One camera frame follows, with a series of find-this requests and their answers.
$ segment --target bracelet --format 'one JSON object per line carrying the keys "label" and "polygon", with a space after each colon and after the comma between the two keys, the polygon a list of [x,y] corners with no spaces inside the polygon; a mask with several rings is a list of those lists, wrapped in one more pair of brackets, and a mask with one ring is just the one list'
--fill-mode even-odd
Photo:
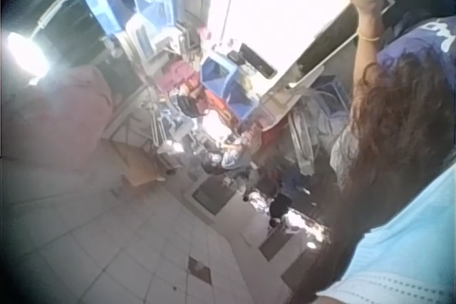
{"label": "bracelet", "polygon": [[356,33],[358,34],[359,38],[361,38],[363,41],[366,41],[366,42],[378,42],[381,39],[380,36],[377,36],[374,38],[366,37],[359,32],[359,29],[356,31]]}

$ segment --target person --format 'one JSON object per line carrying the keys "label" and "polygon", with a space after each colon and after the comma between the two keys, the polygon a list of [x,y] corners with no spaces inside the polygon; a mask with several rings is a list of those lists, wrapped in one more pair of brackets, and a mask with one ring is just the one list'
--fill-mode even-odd
{"label": "person", "polygon": [[353,104],[331,155],[341,190],[318,272],[290,303],[315,291],[314,304],[453,303],[454,156],[445,163],[455,149],[456,16],[428,19],[379,51],[380,0],[350,1]]}
{"label": "person", "polygon": [[254,123],[233,143],[220,145],[220,151],[207,153],[201,166],[207,174],[223,174],[248,167],[252,155],[261,147],[261,128]]}
{"label": "person", "polygon": [[250,194],[255,191],[255,186],[258,184],[260,173],[256,167],[252,167],[248,172],[243,172],[241,177],[245,181],[245,190],[242,194],[242,201],[248,202]]}
{"label": "person", "polygon": [[225,126],[234,131],[239,129],[236,117],[231,114],[222,100],[200,83],[198,73],[179,86],[176,102],[182,114],[188,117],[204,117],[210,110],[215,110]]}
{"label": "person", "polygon": [[311,188],[310,176],[303,175],[298,165],[286,163],[280,165],[279,170],[281,174],[279,184],[283,193],[288,194],[291,198],[299,192],[311,194],[309,191]]}
{"label": "person", "polygon": [[279,192],[269,205],[269,226],[276,228],[281,222],[284,215],[288,213],[293,203],[292,199]]}

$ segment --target pink cloth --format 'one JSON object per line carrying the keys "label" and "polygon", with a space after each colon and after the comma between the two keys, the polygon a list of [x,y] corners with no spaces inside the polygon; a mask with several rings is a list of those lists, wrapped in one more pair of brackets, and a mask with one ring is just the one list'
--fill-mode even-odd
{"label": "pink cloth", "polygon": [[54,169],[81,167],[113,112],[108,84],[89,65],[46,76],[16,97],[4,106],[4,156]]}
{"label": "pink cloth", "polygon": [[185,61],[175,61],[171,63],[163,72],[163,75],[155,79],[158,89],[167,93],[176,85],[182,82],[190,82],[191,88],[195,88],[200,83],[200,75],[193,67]]}

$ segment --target bright light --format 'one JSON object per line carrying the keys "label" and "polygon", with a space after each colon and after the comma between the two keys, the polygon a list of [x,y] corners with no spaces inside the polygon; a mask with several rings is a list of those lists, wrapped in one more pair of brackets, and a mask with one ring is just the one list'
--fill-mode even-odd
{"label": "bright light", "polygon": [[259,213],[263,213],[263,214],[269,213],[269,203],[266,200],[266,198],[259,192],[252,192],[250,194],[249,203]]}
{"label": "bright light", "polygon": [[316,222],[312,222],[300,212],[290,209],[285,217],[290,226],[303,229],[307,234],[313,236],[319,242],[325,240],[325,228]]}
{"label": "bright light", "polygon": [[10,33],[8,35],[8,47],[21,68],[36,76],[32,84],[36,84],[40,78],[48,73],[49,63],[43,51],[30,38],[25,38],[18,33]]}
{"label": "bright light", "polygon": [[220,120],[219,114],[215,110],[210,110],[202,118],[204,131],[216,142],[221,142],[228,137],[232,131]]}
{"label": "bright light", "polygon": [[173,148],[174,151],[176,151],[176,152],[179,152],[179,153],[184,152],[184,147],[183,147],[182,144],[180,144],[179,142],[174,142],[174,143],[172,144],[172,148]]}

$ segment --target curly brown hair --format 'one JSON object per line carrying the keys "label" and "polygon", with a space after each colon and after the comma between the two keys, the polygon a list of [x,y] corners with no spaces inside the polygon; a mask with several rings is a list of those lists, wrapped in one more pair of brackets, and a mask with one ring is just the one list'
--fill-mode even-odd
{"label": "curly brown hair", "polygon": [[340,278],[363,234],[391,219],[441,173],[455,146],[456,104],[438,61],[425,49],[364,71],[350,126],[358,149],[342,151],[341,191],[327,209],[331,243],[291,303],[312,301]]}

